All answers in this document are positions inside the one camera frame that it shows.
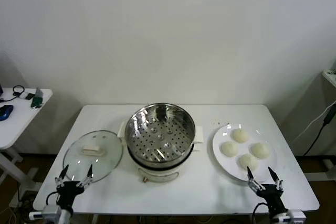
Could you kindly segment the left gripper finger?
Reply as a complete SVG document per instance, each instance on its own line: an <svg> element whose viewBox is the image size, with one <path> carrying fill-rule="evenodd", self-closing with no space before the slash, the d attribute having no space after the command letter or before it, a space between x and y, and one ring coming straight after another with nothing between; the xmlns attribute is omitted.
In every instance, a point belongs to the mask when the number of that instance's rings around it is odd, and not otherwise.
<svg viewBox="0 0 336 224"><path fill-rule="evenodd" d="M90 165L86 177L82 181L78 182L76 186L86 188L92 183L92 177L93 177L92 165Z"/></svg>
<svg viewBox="0 0 336 224"><path fill-rule="evenodd" d="M66 165L65 168L61 171L60 175L55 178L55 183L56 183L57 188L64 186L64 178L66 176L68 168L69 168L69 165Z"/></svg>

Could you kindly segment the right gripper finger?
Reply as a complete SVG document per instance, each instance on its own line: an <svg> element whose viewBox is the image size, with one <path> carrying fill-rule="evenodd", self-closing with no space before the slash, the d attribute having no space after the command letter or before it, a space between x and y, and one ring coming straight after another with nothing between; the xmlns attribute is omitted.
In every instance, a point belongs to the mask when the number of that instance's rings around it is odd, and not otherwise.
<svg viewBox="0 0 336 224"><path fill-rule="evenodd" d="M271 184L270 188L274 190L283 190L283 180L279 179L278 175L271 167L268 167L268 170L274 181L274 184Z"/></svg>
<svg viewBox="0 0 336 224"><path fill-rule="evenodd" d="M254 176L248 166L247 166L247 177L248 177L248 186L252 190L265 190L265 187L254 179Z"/></svg>

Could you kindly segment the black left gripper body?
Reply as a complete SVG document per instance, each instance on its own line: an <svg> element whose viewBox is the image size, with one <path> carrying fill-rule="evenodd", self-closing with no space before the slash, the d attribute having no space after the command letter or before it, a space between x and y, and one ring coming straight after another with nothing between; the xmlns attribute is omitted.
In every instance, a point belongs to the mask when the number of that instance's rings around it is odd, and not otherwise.
<svg viewBox="0 0 336 224"><path fill-rule="evenodd" d="M73 212L73 203L75 198L82 194L85 190L81 182L69 181L64 182L63 185L58 185L56 187L59 198L57 200L57 205L68 212Z"/></svg>

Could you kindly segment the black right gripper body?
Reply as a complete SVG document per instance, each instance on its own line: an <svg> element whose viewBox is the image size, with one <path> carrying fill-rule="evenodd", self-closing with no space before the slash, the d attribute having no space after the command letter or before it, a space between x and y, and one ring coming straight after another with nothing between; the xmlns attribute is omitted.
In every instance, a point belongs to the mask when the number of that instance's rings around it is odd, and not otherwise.
<svg viewBox="0 0 336 224"><path fill-rule="evenodd" d="M258 190L256 195L266 201L269 214L275 216L287 212L288 209L284 206L281 200L283 191L277 189L276 185L262 184L262 186L264 189Z"/></svg>

